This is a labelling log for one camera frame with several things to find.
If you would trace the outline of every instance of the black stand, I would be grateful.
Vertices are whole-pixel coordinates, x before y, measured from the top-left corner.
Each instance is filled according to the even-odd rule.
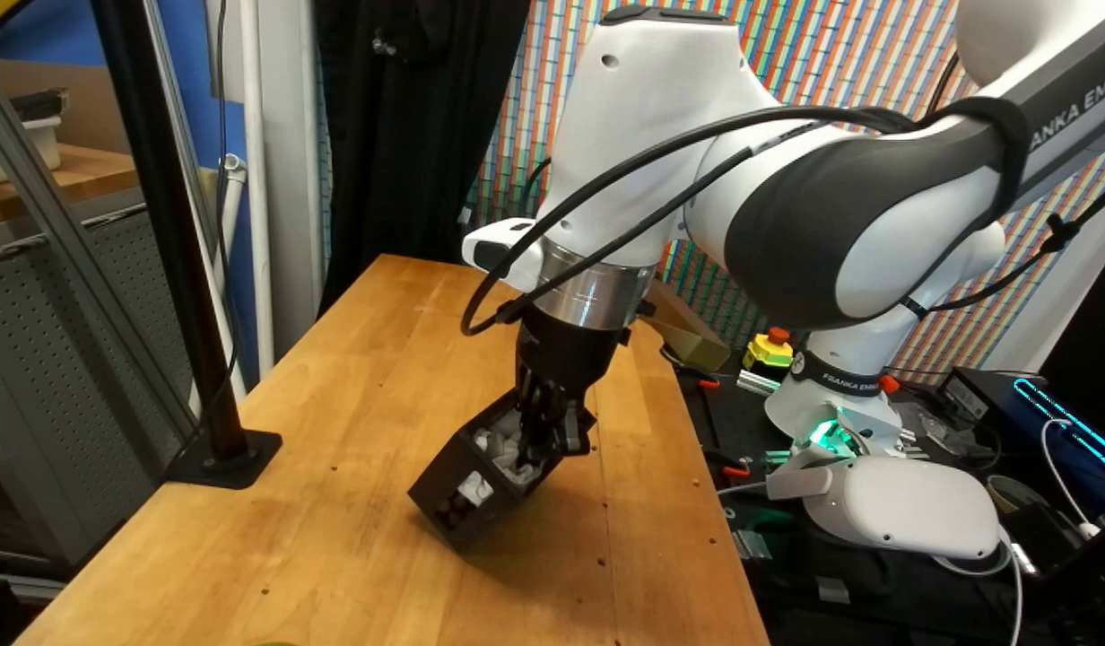
[[[187,172],[194,172],[194,158],[183,158],[176,144],[169,79],[158,72],[161,32],[154,32],[154,14],[147,14],[140,0],[93,0],[93,18],[201,391],[201,427],[165,474],[176,481],[244,488],[265,470],[280,449],[280,434],[251,434],[237,420],[222,337],[208,301],[208,276],[190,215],[194,205]]]

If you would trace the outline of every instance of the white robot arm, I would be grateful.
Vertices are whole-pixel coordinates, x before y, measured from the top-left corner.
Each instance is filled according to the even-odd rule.
[[[517,499],[560,456],[588,452],[585,391],[685,223],[775,319],[814,330],[800,373],[764,402],[771,423],[807,441],[847,409],[875,420],[872,452],[893,452],[901,420],[879,395],[883,366],[954,284],[1005,255],[997,215],[1105,147],[1105,0],[1033,7],[1019,4],[1022,25],[1008,25],[987,0],[961,0],[961,61],[987,86],[961,115],[922,126],[782,108],[718,18],[646,7],[603,18],[574,72],[538,219],[466,244],[492,269],[463,327],[520,319],[520,345],[517,388],[459,434],[520,420],[509,459],[495,459]],[[1015,29],[1008,47],[990,39],[1005,29]],[[513,266],[527,294],[474,323]],[[445,474],[456,492],[413,488],[456,535],[495,513],[459,495],[466,470],[441,452],[431,481]]]

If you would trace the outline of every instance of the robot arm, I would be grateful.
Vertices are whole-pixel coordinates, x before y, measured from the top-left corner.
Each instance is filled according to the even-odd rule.
[[[445,449],[413,499],[463,538],[524,499],[560,456],[588,452],[585,391],[624,341],[682,219],[775,319],[818,327],[807,370],[764,406],[775,427],[804,441],[832,409],[897,427],[875,380],[922,312],[1001,258],[994,219],[1012,201],[1105,147],[1105,0],[1044,14],[1051,22],[1022,57],[1001,61],[987,47],[965,57],[997,75],[979,93],[990,97],[983,111],[908,133],[857,133],[836,126],[850,122],[843,111],[779,108],[746,68],[735,25],[639,7],[610,14],[574,72],[545,205],[531,226],[509,223],[506,237],[520,244],[502,244],[492,273],[506,276],[538,240],[517,262],[527,266],[517,284],[556,280],[499,312],[520,323],[517,388],[452,438],[474,452]],[[714,136],[642,154],[692,129]],[[707,183],[703,194],[667,215],[692,183]],[[664,219],[617,244],[653,208]]]

